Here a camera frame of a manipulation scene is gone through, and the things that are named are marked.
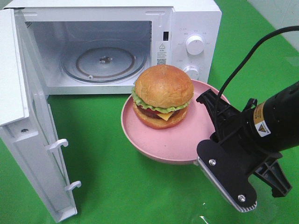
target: pink plate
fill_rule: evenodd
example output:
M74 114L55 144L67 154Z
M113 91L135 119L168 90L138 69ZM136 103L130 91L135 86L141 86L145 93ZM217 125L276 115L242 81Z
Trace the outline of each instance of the pink plate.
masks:
M121 112L122 129L130 142L144 155L159 162L192 164L197 159L197 144L209 139L215 131L206 107L196 98L214 87L192 80L194 97L188 113L178 125L166 129L153 129L143 124L133 110L130 96Z

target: white microwave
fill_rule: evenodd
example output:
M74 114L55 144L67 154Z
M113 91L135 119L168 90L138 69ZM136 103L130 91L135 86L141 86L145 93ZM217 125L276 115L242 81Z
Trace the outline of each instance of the white microwave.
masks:
M77 213L47 97L130 93L148 67L207 82L213 0L13 0L0 11L0 137L56 222Z

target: top bun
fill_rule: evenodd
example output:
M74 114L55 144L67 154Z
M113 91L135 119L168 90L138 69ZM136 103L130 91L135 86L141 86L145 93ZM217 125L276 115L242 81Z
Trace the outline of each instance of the top bun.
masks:
M193 91L189 76L166 64L149 67L135 82L137 96L154 107L181 106L193 97Z

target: cheese slice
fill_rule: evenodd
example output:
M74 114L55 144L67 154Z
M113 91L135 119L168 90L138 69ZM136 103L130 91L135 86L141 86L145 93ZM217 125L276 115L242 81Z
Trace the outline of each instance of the cheese slice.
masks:
M170 118L170 116L171 116L173 113L174 113L174 111L171 111L171 112L169 112L169 113L158 113L157 115L158 115L160 118L162 118L162 119L168 121L168 119Z

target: qr code label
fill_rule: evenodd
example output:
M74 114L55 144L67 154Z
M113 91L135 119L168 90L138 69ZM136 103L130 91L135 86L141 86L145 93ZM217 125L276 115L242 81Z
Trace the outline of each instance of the qr code label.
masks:
M166 64L166 59L157 59L157 64Z

